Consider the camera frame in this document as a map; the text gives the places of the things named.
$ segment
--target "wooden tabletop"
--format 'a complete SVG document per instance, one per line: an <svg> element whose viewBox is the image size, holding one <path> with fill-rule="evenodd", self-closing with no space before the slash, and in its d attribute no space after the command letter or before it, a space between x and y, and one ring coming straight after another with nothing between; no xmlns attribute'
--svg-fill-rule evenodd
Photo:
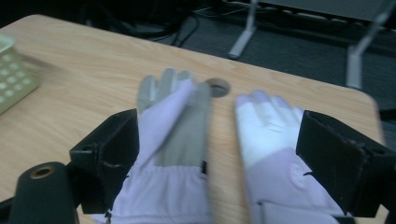
<svg viewBox="0 0 396 224"><path fill-rule="evenodd" d="M231 85L228 95L213 100L208 138L209 197L216 223L248 223L233 114L237 94L277 94L384 142L377 106L360 91L44 16L16 21L0 29L0 35L16 39L17 51L40 85L0 116L0 201L13 196L18 176L30 167L68 163L70 148L110 115L135 108L140 80L158 76L166 67L190 70L197 81L218 77ZM383 223L385 215L382 209L378 218L360 223ZM80 221L92 223L82 214Z"/></svg>

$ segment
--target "glove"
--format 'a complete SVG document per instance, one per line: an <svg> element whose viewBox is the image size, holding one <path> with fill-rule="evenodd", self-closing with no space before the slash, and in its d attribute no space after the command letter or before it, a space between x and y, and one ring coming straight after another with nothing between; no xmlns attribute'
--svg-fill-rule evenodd
<svg viewBox="0 0 396 224"><path fill-rule="evenodd" d="M117 196L112 223L211 223L205 143L210 89L166 69L139 87L140 151ZM98 223L104 215L94 215Z"/></svg>
<svg viewBox="0 0 396 224"><path fill-rule="evenodd" d="M303 110L264 91L239 95L235 116L251 222L338 223L343 213L296 155Z"/></svg>

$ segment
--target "metal leg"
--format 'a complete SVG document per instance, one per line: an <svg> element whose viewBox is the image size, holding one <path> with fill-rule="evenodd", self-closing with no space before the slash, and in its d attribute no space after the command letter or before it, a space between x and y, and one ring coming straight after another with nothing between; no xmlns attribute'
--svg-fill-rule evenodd
<svg viewBox="0 0 396 224"><path fill-rule="evenodd" d="M248 41L256 31L256 25L254 23L255 23L256 9L258 3L259 0L250 1L250 9L247 15L247 25L245 27L245 31L239 36L238 40L233 45L233 48L228 53L228 56L231 59L239 58L242 51L245 49L245 46L248 44Z"/></svg>
<svg viewBox="0 0 396 224"><path fill-rule="evenodd" d="M351 88L361 89L361 55L367 50L381 26L388 20L396 6L396 1L389 1L371 23L367 34L356 46L349 46L346 62L346 85Z"/></svg>

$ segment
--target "green basket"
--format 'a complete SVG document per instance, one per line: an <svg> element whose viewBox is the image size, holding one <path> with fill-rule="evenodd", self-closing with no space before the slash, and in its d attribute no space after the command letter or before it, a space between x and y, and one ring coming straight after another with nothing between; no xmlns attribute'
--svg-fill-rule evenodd
<svg viewBox="0 0 396 224"><path fill-rule="evenodd" d="M37 88L14 49L15 40L0 35L0 114Z"/></svg>

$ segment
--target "white and purple glove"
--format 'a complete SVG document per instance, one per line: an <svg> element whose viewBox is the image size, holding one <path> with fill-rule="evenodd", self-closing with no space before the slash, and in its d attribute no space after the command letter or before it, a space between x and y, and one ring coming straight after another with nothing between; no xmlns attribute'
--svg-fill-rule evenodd
<svg viewBox="0 0 396 224"><path fill-rule="evenodd" d="M111 223L212 223L205 151L210 89L187 71L166 69L138 93L140 151L124 180ZM104 215L94 215L105 223Z"/></svg>
<svg viewBox="0 0 396 224"><path fill-rule="evenodd" d="M343 213L296 155L303 110L264 91L239 95L235 116L253 224L338 223Z"/></svg>

